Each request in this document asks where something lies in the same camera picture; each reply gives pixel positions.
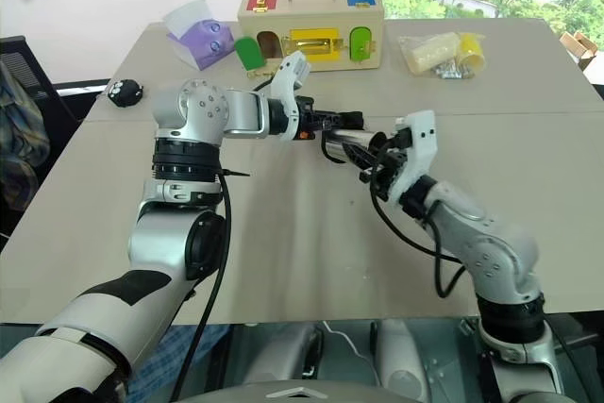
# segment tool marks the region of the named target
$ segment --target wooden surface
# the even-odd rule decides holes
[[[603,309],[604,104],[544,23],[387,27],[390,43],[398,34],[447,30],[486,35],[484,74],[469,81],[411,76],[392,44],[379,70],[313,73],[301,93],[313,95],[318,109],[362,109],[368,128],[386,131],[395,115],[436,109],[439,153],[430,174],[535,235],[548,311]],[[147,96],[169,79],[198,76],[163,35],[151,25],[116,73],[141,82]],[[519,58],[529,43],[541,67]],[[259,83],[240,66],[232,55],[203,77],[241,88]],[[1,322],[47,320],[84,289],[126,270],[154,129],[147,97],[128,109],[106,98],[95,104],[0,255]],[[446,301],[436,296],[432,260],[387,230],[355,169],[325,160],[318,142],[225,140],[221,157],[252,176],[229,179],[231,255],[212,323],[477,312],[467,276]],[[429,244],[404,214],[390,214]],[[177,323],[198,321],[211,283],[199,287]]]

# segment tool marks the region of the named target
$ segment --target black cable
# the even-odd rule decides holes
[[[211,309],[214,306],[214,302],[216,302],[216,296],[218,295],[218,291],[220,290],[220,284],[223,281],[223,276],[225,275],[225,270],[227,268],[227,258],[228,258],[228,247],[230,246],[230,228],[231,228],[231,207],[230,207],[230,195],[228,193],[228,186],[225,176],[223,174],[218,174],[218,179],[220,180],[220,185],[223,190],[223,196],[225,199],[225,238],[223,243],[223,254],[220,259],[220,263],[218,265],[218,273],[216,274],[216,280],[214,281],[214,286],[211,289],[210,298],[208,299],[208,303],[206,304],[206,308],[204,309],[204,313],[199,320],[199,324],[197,325],[197,329],[195,330],[195,334],[191,339],[191,345],[189,346],[189,350],[187,351],[187,355],[185,356],[185,360],[183,361],[180,371],[178,372],[178,378],[176,379],[176,383],[174,385],[174,389],[172,391],[172,395],[170,396],[170,401],[177,401],[180,397],[180,391],[182,390],[182,385],[185,382],[185,377],[187,376],[187,372],[191,367],[191,362],[193,361],[193,356],[195,354],[195,350],[199,345],[199,340],[201,339],[201,335],[204,332],[206,324],[208,323],[208,318],[210,318]]]
[[[386,152],[388,151],[388,147],[390,145],[391,145],[391,141],[389,140],[385,144],[383,144],[381,146],[381,148],[379,148],[379,151],[377,152],[376,160],[374,160],[374,164],[371,168],[371,180],[369,182],[369,194],[371,195],[371,203],[373,204],[374,208],[376,209],[377,215],[380,217],[380,219],[382,221],[384,221],[384,224],[386,224],[388,226],[388,228],[400,240],[402,240],[404,243],[410,245],[414,249],[417,249],[420,252],[423,252],[424,254],[427,254],[427,255],[430,255],[431,257],[436,258],[437,255],[434,251],[428,249],[427,247],[423,247],[421,244],[416,243],[414,240],[405,236],[398,228],[396,228],[396,226],[393,224],[393,222],[386,215],[386,213],[383,211],[383,209],[381,208],[381,206],[378,203],[378,196],[376,194],[377,182],[378,182],[378,167],[379,167],[380,163],[383,161],[384,157],[386,156]],[[456,259],[454,257],[448,257],[447,255],[441,255],[440,258],[441,258],[441,260],[452,261],[454,263],[461,263],[458,259]]]
[[[266,87],[267,85],[269,85],[271,82],[273,82],[273,78],[272,77],[266,79],[264,82],[262,82],[260,85],[258,85],[255,89],[253,89],[252,92],[259,92],[264,87]]]
[[[581,386],[583,386],[583,391],[585,391],[585,395],[587,396],[587,401],[589,401],[589,403],[594,403],[596,401],[596,399],[592,395],[591,388],[587,387],[587,381],[585,379],[585,376],[579,371],[579,365],[577,364],[577,359],[575,358],[575,353],[573,353],[570,350],[570,348],[568,347],[568,344],[566,343],[566,340],[560,334],[558,329],[553,326],[553,323],[550,320],[551,317],[549,315],[546,315],[545,319],[547,320],[547,324],[549,325],[551,332],[554,334],[554,337],[556,337],[556,340],[558,340],[558,343],[560,343],[560,346],[564,350],[564,354],[566,355],[566,357],[568,357],[568,360],[570,360],[571,365],[575,369],[577,378],[579,379]]]
[[[442,249],[442,243],[441,243],[441,232],[439,231],[439,229],[436,227],[436,224],[429,216],[427,216],[426,219],[424,219],[424,222],[429,225],[429,227],[432,229],[432,235],[434,235],[434,253],[436,255],[436,257],[434,257],[434,287],[436,288],[436,294],[439,297],[441,297],[442,299],[445,299],[445,298],[449,297],[449,295],[451,293],[453,293],[453,290],[455,290],[455,286],[457,285],[458,280],[465,272],[465,267],[460,266],[460,268],[456,271],[453,278],[451,278],[451,281],[449,282],[449,284],[443,290],[443,279],[441,276],[441,268],[442,268],[442,260],[443,260],[444,256],[443,256],[443,249]]]

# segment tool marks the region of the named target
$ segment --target yellow latch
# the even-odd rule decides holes
[[[252,8],[255,13],[264,13],[268,11],[266,0],[256,0],[256,6]]]

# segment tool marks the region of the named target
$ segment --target yellow door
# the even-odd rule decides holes
[[[310,62],[333,61],[340,58],[337,28],[307,28],[290,30],[287,54],[302,51]]]

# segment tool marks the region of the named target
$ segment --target window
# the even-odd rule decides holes
[[[543,18],[604,49],[604,0],[382,0],[386,18]]]

